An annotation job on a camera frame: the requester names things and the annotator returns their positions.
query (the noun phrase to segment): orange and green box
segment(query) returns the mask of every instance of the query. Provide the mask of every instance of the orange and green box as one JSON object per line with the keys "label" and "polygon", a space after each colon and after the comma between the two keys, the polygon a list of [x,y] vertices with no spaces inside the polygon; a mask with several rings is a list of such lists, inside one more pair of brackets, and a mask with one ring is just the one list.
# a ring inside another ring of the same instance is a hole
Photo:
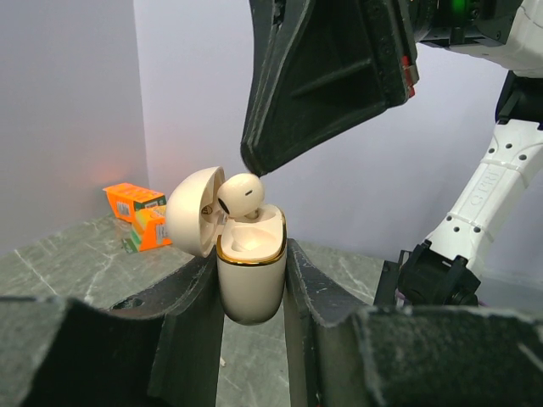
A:
{"label": "orange and green box", "polygon": [[138,210],[166,204],[164,193],[126,182],[104,188],[104,191],[115,216],[130,223],[134,221]]}
{"label": "orange and green box", "polygon": [[171,244],[166,234],[165,212],[165,205],[136,212],[130,237],[122,241],[128,253],[142,252]]}

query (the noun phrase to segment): open charging case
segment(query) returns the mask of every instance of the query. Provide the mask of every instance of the open charging case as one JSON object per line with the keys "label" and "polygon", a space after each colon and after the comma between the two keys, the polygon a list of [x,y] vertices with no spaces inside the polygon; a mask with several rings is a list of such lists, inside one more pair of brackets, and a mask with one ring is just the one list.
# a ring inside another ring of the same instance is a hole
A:
{"label": "open charging case", "polygon": [[224,170],[190,175],[166,205],[166,230],[173,245],[207,257],[216,245],[221,301],[228,317],[242,325],[268,321],[283,297],[287,228],[283,212],[262,204],[256,219],[227,217],[217,192]]}

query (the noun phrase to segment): gold rim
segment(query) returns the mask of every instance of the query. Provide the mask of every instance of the gold rim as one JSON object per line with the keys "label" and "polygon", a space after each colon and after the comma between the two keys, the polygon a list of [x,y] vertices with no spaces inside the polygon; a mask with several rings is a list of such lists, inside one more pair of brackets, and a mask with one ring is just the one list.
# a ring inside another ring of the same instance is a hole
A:
{"label": "gold rim", "polygon": [[278,261],[285,253],[285,249],[287,248],[287,220],[285,219],[285,214],[282,210],[279,210],[281,212],[281,216],[283,217],[283,241],[281,242],[281,248],[279,249],[279,253],[277,253],[275,256],[270,257],[269,259],[259,260],[259,261],[245,261],[245,260],[239,260],[234,259],[230,256],[227,256],[222,251],[221,246],[221,235],[217,237],[217,255],[219,256],[219,259],[224,261],[225,263],[228,263],[229,265],[245,265],[245,266],[257,266],[257,265],[270,265],[272,263],[275,263]]}

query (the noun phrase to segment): green light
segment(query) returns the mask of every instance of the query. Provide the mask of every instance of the green light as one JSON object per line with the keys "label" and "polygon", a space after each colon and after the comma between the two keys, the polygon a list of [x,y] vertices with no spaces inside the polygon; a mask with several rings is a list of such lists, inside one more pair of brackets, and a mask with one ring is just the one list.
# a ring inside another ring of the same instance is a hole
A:
{"label": "green light", "polygon": [[466,13],[466,1],[467,0],[452,0],[452,11],[455,14]]}

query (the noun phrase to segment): gray wall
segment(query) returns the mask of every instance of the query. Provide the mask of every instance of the gray wall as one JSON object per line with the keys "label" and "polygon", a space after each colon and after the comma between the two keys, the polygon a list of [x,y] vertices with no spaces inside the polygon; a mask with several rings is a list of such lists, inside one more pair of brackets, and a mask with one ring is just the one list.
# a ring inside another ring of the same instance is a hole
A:
{"label": "gray wall", "polygon": [[[213,165],[244,170],[238,144],[252,76],[247,0],[136,0],[151,186],[169,193]],[[420,47],[417,96],[266,176],[292,237],[385,259],[445,216],[490,143],[506,71]],[[495,242],[489,273],[541,282],[543,179]]]}
{"label": "gray wall", "polygon": [[148,184],[132,0],[0,0],[0,253]]}

